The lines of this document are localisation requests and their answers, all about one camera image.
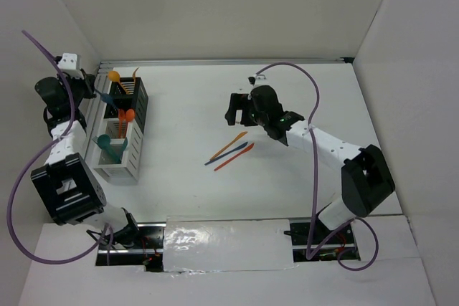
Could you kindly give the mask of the blue plastic spoon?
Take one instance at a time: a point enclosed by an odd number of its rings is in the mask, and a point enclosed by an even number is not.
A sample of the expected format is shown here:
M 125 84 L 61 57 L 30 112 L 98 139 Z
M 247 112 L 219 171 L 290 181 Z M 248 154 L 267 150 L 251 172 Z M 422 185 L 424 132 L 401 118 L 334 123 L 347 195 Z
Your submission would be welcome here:
M 118 112 L 118 107 L 114 103 L 114 99 L 109 94 L 106 93 L 106 95 L 107 95 L 107 99 L 108 99 L 106 104 L 111 106 L 116 112 Z

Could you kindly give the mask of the blue plastic fork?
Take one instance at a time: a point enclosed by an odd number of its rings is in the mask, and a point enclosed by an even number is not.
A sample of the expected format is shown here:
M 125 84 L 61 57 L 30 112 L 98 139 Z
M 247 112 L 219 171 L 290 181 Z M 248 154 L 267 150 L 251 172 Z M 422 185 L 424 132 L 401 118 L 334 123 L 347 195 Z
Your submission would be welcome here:
M 107 95 L 97 89 L 94 89 L 95 93 L 97 93 L 99 96 L 100 96 L 100 99 L 103 101 L 103 102 L 107 102 L 108 99 L 107 99 Z

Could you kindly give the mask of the yellow plastic knife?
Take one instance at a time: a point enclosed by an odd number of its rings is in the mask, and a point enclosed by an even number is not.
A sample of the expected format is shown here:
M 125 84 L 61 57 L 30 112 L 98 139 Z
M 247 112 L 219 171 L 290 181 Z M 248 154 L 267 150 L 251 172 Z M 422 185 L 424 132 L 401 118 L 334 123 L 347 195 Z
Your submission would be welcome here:
M 221 153 L 223 153 L 224 151 L 226 151 L 231 145 L 233 145 L 234 143 L 236 143 L 240 138 L 244 137 L 245 135 L 247 135 L 247 131 L 242 131 L 241 133 L 239 133 L 238 135 L 236 135 L 228 144 L 226 144 L 225 146 L 223 146 L 222 148 L 220 148 L 209 160 L 213 160 L 215 159 L 217 156 L 219 156 Z

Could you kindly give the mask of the yellow plastic spoon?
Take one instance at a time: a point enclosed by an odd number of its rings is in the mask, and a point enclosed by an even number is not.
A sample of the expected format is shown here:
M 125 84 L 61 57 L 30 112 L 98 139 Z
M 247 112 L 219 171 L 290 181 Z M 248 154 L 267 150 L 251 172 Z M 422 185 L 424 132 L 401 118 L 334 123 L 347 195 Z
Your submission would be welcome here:
M 120 81 L 120 74 L 118 72 L 116 72 L 115 70 L 109 71 L 108 79 L 111 82 L 114 82 L 114 83 L 118 84 L 122 88 L 122 90 L 125 92 L 125 94 L 127 94 L 127 95 L 130 94 L 128 89 L 125 87 L 125 85 Z

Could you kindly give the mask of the orange plastic knife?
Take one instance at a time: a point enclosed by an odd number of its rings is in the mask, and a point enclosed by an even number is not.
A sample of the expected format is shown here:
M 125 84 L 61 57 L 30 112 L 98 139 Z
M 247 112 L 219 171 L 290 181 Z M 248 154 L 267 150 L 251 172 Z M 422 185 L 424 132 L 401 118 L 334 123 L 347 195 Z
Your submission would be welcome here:
M 249 152 L 253 147 L 254 147 L 255 143 L 251 143 L 249 144 L 246 148 L 244 148 L 243 150 L 241 150 L 239 153 L 237 153 L 236 155 L 232 156 L 231 158 L 227 159 L 224 163 L 221 163 L 219 166 L 217 166 L 214 171 L 218 171 L 222 168 L 224 168 L 226 165 L 228 165 L 229 163 L 233 162 L 233 160 L 235 160 L 236 158 L 239 158 L 241 155 L 243 155 L 244 153 L 246 152 Z

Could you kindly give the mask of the orange plastic fork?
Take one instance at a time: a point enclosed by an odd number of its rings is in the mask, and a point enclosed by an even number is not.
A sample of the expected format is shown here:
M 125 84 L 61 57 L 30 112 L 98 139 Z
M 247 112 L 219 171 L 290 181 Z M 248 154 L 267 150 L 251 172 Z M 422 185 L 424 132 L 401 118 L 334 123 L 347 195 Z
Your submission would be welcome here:
M 118 138 L 123 137 L 123 123 L 126 119 L 126 113 L 123 109 L 118 109 Z

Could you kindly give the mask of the orange plastic spoon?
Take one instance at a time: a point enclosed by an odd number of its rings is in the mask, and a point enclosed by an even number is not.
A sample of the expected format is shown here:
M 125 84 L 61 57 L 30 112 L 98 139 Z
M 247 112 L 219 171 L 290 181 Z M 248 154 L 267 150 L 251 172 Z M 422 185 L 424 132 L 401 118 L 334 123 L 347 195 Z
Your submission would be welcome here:
M 128 124 L 133 122 L 135 120 L 135 117 L 136 117 L 136 112 L 134 109 L 129 109 L 126 111 L 125 120 L 124 120 L 125 127 L 124 127 L 123 137 L 125 137 L 127 134 Z

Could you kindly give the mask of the teal plastic spoon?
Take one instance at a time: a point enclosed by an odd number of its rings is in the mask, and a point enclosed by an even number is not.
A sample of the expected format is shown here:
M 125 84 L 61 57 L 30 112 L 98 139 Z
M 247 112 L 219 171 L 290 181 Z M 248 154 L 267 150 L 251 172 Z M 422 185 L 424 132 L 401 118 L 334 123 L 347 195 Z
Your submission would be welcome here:
M 120 157 L 119 155 L 113 150 L 113 148 L 110 145 L 111 138 L 107 134 L 103 134 L 98 136 L 97 138 L 97 145 L 98 147 L 105 151 L 111 159 L 114 161 L 114 163 L 120 163 Z

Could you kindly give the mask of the teal plastic knife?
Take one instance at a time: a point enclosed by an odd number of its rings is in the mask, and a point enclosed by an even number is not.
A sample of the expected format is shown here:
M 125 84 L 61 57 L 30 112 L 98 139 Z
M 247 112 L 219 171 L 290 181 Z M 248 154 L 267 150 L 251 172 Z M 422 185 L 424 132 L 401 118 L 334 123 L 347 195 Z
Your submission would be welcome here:
M 128 146 L 128 139 L 124 138 L 123 144 L 122 144 L 122 146 L 120 148 L 120 157 L 123 156 L 123 153 L 124 153 L 125 149 L 127 148 L 127 146 Z

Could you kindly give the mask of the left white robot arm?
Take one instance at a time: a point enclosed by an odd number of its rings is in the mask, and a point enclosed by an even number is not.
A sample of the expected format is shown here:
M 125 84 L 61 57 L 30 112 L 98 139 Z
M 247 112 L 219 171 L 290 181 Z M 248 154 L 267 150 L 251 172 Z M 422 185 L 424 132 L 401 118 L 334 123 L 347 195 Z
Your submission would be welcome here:
M 87 124 L 79 105 L 95 97 L 95 75 L 73 77 L 66 72 L 65 77 L 46 77 L 34 87 L 46 104 L 43 119 L 54 143 L 44 165 L 31 172 L 32 183 L 56 224 L 97 229 L 109 224 L 114 245 L 134 249 L 141 244 L 142 232 L 136 220 L 125 208 L 107 202 L 81 155 Z

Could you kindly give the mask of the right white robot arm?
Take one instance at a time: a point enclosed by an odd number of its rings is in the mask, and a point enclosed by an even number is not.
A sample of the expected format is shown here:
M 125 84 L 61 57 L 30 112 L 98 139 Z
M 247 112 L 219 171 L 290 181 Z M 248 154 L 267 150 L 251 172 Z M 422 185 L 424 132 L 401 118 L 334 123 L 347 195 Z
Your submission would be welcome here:
M 395 190 L 395 183 L 380 148 L 359 147 L 308 124 L 298 113 L 286 111 L 274 89 L 254 87 L 249 94 L 232 93 L 225 120 L 236 123 L 242 112 L 243 126 L 261 126 L 270 138 L 306 153 L 317 151 L 320 162 L 341 174 L 341 195 L 318 213 L 313 235 L 330 242 L 338 227 L 356 217 L 370 215 Z

